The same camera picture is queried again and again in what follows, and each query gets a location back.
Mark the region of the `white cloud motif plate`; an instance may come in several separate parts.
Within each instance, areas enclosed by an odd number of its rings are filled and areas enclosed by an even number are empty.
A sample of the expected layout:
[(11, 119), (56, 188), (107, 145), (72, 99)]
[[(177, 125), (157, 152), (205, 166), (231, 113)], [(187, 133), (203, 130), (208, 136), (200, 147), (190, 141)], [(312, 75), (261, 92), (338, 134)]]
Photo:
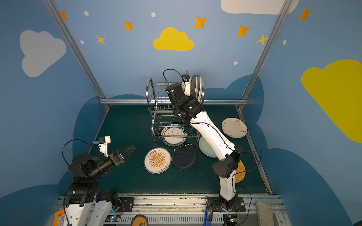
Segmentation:
[(195, 92), (196, 92), (196, 98), (197, 99), (200, 99), (201, 91), (202, 91), (201, 77), (200, 77), (200, 75), (197, 75), (196, 76), (196, 87), (195, 87)]

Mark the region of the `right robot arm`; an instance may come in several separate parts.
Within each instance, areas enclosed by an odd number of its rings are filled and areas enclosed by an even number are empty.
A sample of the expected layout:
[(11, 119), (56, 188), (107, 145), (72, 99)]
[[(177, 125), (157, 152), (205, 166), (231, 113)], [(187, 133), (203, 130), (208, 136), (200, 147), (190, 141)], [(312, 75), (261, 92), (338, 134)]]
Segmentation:
[(236, 146), (215, 126), (195, 95), (185, 94), (180, 83), (166, 87), (173, 113), (187, 121), (195, 128), (213, 148), (218, 160), (212, 165), (220, 179), (220, 203), (229, 211), (237, 199), (235, 175), (237, 173), (240, 153)]

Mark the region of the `plain pale green plate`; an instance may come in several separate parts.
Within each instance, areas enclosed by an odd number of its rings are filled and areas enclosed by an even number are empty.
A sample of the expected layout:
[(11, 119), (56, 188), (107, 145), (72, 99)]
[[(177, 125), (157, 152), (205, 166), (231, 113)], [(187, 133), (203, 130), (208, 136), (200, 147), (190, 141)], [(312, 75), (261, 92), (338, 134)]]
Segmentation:
[(190, 92), (192, 92), (193, 94), (196, 94), (196, 86), (197, 86), (197, 76), (194, 75), (191, 79), (190, 82)]

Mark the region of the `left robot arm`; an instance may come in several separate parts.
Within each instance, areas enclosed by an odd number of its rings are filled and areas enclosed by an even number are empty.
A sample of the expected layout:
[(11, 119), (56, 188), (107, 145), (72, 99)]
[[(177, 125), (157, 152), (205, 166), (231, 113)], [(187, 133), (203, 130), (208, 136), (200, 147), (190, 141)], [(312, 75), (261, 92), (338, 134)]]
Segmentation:
[(102, 226), (119, 222), (123, 213), (132, 212), (133, 197), (120, 198), (115, 189), (98, 192), (97, 179), (125, 164), (134, 150), (134, 146), (117, 149), (106, 158), (81, 153), (72, 160), (73, 181), (63, 200), (65, 226)]

